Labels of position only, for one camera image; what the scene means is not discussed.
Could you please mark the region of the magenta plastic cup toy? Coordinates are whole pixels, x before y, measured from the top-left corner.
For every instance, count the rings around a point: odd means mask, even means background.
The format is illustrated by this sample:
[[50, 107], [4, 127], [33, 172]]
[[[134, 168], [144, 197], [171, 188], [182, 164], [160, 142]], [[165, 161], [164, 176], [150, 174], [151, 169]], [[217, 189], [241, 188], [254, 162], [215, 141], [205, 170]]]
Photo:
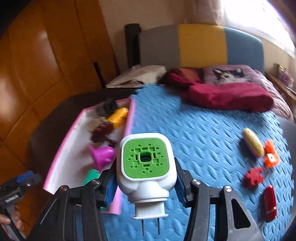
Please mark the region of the magenta plastic cup toy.
[[116, 150], [110, 146], [104, 146], [95, 149], [92, 145], [88, 146], [90, 155], [99, 172], [109, 167], [116, 157]]

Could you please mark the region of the white green plug-in device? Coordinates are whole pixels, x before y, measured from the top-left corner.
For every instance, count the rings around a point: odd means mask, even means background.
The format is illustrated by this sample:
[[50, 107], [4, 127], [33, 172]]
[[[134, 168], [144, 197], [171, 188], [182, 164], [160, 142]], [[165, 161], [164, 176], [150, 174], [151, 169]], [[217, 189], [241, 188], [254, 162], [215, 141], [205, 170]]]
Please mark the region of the white green plug-in device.
[[169, 139], [161, 133], [136, 133], [124, 137], [116, 158], [116, 178], [133, 219], [144, 221], [167, 217], [165, 201], [177, 181], [177, 168]]

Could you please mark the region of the dark brown gold ornament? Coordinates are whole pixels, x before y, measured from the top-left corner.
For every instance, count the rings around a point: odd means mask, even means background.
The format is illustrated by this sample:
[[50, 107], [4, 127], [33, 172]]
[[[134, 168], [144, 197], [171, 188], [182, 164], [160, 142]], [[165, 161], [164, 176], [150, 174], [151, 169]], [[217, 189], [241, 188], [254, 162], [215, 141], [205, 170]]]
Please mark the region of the dark brown gold ornament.
[[94, 118], [88, 123], [89, 132], [92, 133], [91, 141], [93, 143], [99, 143], [104, 141], [112, 141], [108, 135], [114, 130], [114, 123], [108, 121], [104, 117]]

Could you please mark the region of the orange toy car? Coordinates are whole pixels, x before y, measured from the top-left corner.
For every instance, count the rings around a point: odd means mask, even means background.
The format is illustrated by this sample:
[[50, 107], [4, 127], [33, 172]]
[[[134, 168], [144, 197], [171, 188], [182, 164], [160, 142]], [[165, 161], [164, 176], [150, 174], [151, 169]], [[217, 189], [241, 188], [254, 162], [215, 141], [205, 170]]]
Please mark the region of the orange toy car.
[[129, 110], [126, 107], [118, 108], [112, 115], [107, 118], [107, 120], [113, 124], [114, 130], [125, 123], [128, 112]]

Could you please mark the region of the black grey cylinder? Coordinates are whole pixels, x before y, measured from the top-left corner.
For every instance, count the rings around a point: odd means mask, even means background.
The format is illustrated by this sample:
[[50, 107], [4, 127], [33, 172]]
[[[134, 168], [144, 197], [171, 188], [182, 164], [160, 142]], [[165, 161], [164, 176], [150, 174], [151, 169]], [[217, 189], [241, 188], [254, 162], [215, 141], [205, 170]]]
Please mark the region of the black grey cylinder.
[[95, 107], [97, 116], [107, 117], [112, 115], [118, 109], [118, 104], [114, 99], [107, 99]]

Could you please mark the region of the red puzzle piece block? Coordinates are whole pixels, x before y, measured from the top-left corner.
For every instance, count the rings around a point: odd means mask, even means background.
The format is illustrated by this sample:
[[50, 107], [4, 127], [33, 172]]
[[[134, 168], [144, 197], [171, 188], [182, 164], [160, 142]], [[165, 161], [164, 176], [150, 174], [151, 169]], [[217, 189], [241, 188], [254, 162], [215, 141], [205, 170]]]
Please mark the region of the red puzzle piece block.
[[247, 188], [253, 188], [258, 186], [260, 183], [264, 181], [264, 177], [262, 176], [263, 168], [256, 167], [250, 168], [244, 175], [243, 184]]

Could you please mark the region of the yellow oval perforated object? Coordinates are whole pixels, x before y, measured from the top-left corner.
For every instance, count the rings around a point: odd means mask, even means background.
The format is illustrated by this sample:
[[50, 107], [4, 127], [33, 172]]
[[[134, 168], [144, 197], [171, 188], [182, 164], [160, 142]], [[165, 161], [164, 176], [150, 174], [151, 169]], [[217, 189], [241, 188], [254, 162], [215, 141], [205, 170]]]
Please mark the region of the yellow oval perforated object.
[[258, 136], [249, 128], [245, 128], [242, 132], [245, 144], [252, 154], [257, 157], [263, 157], [265, 154], [264, 147]]

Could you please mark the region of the red metallic cylinder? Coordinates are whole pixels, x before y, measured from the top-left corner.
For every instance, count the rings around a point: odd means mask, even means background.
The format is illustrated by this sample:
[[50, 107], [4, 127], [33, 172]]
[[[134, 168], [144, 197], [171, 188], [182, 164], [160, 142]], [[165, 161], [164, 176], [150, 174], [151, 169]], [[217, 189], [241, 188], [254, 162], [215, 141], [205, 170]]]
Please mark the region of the red metallic cylinder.
[[272, 185], [268, 185], [263, 192], [265, 221], [271, 222], [277, 216], [276, 197]]

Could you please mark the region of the orange linked cubes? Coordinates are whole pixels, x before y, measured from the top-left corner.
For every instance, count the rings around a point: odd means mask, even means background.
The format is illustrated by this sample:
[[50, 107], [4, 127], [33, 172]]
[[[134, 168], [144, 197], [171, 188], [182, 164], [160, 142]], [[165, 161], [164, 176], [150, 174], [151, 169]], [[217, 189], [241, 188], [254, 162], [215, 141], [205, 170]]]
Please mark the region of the orange linked cubes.
[[270, 139], [265, 142], [265, 157], [264, 166], [266, 168], [272, 168], [280, 163], [280, 157], [276, 151], [274, 142]]

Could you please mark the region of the pink shallow cardboard box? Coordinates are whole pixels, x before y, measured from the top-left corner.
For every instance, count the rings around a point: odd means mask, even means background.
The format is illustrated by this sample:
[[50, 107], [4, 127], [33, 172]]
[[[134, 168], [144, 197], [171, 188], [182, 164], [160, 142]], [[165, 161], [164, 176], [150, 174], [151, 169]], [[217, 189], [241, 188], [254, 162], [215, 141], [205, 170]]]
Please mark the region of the pink shallow cardboard box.
[[[109, 135], [112, 140], [120, 141], [130, 134], [135, 112], [135, 100], [131, 97], [116, 101], [119, 108], [127, 108], [128, 116], [125, 122], [113, 130]], [[85, 108], [74, 121], [67, 132], [53, 159], [51, 167], [43, 185], [43, 189], [54, 194], [62, 185], [70, 188], [79, 187], [90, 180], [92, 169], [102, 173], [110, 168], [115, 159], [117, 147], [108, 146], [108, 142], [94, 144], [91, 141], [91, 130], [95, 127], [95, 106]], [[122, 192], [117, 188], [113, 202], [103, 212], [120, 215], [122, 206]]]

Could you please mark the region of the blue foam puzzle mat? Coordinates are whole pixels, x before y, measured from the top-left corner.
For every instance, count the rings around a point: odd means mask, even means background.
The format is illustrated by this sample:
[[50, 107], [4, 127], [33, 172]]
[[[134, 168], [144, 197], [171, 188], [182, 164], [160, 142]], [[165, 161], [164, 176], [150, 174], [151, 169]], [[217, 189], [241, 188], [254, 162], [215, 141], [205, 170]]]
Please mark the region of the blue foam puzzle mat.
[[[293, 205], [288, 144], [272, 111], [248, 113], [200, 108], [183, 101], [178, 93], [163, 85], [138, 89], [132, 98], [135, 112], [132, 133], [161, 133], [171, 142], [180, 165], [205, 184], [221, 188], [230, 185], [259, 224], [265, 240], [280, 240], [290, 221]], [[280, 163], [264, 172], [264, 181], [251, 190], [242, 185], [248, 169], [262, 166], [246, 146], [242, 132], [249, 128], [264, 142], [275, 144]], [[265, 221], [263, 192], [272, 185], [277, 216]]]

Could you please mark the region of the dark red folded blanket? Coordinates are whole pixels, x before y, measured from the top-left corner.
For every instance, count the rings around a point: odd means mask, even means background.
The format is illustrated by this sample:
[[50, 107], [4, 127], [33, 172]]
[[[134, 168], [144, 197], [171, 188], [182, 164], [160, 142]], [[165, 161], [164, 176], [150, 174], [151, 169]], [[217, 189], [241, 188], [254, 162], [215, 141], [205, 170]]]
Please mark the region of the dark red folded blanket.
[[172, 68], [159, 83], [177, 91], [186, 102], [202, 108], [263, 113], [273, 107], [273, 98], [259, 85], [248, 82], [213, 85], [204, 83], [202, 77], [201, 68]]

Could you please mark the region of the beige canvas bag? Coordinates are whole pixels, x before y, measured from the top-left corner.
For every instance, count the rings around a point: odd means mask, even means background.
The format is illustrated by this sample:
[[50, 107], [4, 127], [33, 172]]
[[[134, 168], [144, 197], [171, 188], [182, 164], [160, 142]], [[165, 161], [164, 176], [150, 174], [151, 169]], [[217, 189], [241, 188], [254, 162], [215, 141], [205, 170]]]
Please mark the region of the beige canvas bag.
[[106, 85], [106, 88], [140, 88], [155, 84], [167, 72], [165, 66], [135, 65]]

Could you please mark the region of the cat print pillow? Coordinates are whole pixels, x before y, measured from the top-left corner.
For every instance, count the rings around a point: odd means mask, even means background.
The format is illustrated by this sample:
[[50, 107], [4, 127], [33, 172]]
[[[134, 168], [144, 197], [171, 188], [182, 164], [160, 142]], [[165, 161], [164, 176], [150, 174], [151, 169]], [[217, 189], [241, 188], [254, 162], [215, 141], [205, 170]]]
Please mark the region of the cat print pillow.
[[266, 90], [260, 76], [247, 65], [216, 65], [204, 68], [204, 82], [212, 85], [251, 83]]

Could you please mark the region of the pink striped bedsheet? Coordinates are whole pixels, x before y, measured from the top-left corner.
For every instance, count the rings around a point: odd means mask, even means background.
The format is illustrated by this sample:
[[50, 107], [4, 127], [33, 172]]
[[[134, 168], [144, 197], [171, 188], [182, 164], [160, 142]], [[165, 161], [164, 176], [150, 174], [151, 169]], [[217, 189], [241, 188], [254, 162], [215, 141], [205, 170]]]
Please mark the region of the pink striped bedsheet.
[[269, 80], [267, 80], [267, 78], [260, 71], [258, 71], [256, 69], [254, 71], [257, 73], [257, 75], [260, 77], [262, 82], [265, 84], [265, 86], [267, 88], [267, 91], [269, 92], [269, 94], [273, 98], [272, 111], [277, 116], [285, 118], [285, 119], [287, 119], [289, 121], [293, 121], [293, 114], [292, 114], [292, 111], [291, 111], [290, 107], [285, 102], [285, 100], [280, 95], [280, 93], [276, 90], [274, 85]]

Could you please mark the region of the wooden wardrobe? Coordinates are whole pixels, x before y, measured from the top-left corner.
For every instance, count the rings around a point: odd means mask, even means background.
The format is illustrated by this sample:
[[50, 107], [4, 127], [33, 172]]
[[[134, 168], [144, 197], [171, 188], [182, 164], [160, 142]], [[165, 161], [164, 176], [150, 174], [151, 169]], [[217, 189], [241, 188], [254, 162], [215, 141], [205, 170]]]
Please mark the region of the wooden wardrobe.
[[32, 1], [1, 37], [1, 181], [31, 168], [29, 138], [62, 101], [119, 73], [99, 1]]

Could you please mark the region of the wooden side table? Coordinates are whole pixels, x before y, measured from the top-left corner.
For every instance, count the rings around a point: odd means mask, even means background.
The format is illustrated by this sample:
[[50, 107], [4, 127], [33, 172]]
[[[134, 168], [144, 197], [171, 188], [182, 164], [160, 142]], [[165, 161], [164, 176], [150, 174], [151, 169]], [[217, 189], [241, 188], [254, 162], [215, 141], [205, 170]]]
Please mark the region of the wooden side table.
[[289, 89], [287, 86], [284, 85], [277, 77], [274, 75], [265, 72], [266, 78], [273, 83], [287, 98], [287, 102], [289, 104], [295, 105], [296, 97], [295, 92], [292, 89]]

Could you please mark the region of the grey yellow blue headboard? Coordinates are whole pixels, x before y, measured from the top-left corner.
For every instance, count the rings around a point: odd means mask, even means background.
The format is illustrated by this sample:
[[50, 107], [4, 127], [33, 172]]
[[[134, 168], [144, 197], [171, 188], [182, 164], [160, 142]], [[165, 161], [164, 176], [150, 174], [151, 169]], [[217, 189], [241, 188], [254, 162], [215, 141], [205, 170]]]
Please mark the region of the grey yellow blue headboard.
[[143, 66], [248, 65], [264, 72], [260, 39], [227, 27], [180, 24], [152, 28], [140, 33], [139, 51]]

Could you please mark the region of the black rolled mat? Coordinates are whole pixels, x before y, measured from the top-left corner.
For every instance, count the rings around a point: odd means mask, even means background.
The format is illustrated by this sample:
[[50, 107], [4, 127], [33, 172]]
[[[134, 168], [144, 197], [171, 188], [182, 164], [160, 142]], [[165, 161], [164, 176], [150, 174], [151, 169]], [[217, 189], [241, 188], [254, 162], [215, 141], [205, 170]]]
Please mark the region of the black rolled mat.
[[131, 23], [125, 25], [125, 47], [128, 68], [140, 64], [139, 34], [140, 24]]

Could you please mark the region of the purple box on table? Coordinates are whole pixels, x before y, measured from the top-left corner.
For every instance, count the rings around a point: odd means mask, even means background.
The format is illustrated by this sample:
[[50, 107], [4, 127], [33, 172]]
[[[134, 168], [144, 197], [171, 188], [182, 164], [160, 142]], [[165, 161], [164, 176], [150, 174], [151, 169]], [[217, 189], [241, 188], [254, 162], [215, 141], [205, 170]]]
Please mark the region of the purple box on table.
[[293, 87], [293, 77], [287, 72], [284, 66], [277, 65], [276, 76], [285, 86], [289, 88]]

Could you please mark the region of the pink curtain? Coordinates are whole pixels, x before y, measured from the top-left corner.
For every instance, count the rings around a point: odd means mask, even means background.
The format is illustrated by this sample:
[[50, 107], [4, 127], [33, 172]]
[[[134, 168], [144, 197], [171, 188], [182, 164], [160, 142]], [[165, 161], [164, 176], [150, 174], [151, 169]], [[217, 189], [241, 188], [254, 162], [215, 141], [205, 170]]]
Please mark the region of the pink curtain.
[[225, 9], [220, 0], [184, 1], [184, 23], [225, 25]]

